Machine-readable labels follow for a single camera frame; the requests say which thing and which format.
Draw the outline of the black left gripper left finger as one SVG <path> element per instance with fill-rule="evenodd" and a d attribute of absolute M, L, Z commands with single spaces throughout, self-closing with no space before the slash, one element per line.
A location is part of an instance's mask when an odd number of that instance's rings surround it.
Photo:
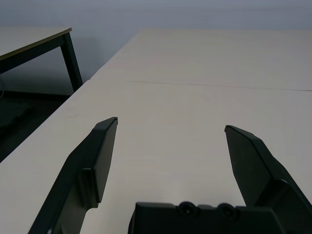
<path fill-rule="evenodd" d="M 117 117 L 97 123 L 70 153 L 29 233 L 80 233 L 88 210 L 102 201 L 117 125 Z"/>

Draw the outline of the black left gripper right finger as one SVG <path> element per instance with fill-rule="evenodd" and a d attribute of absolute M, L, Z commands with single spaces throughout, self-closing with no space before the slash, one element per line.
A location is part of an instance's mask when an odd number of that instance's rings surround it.
<path fill-rule="evenodd" d="M 227 125 L 232 171 L 246 206 L 271 208 L 288 234 L 312 232 L 312 205 L 254 134 Z"/>

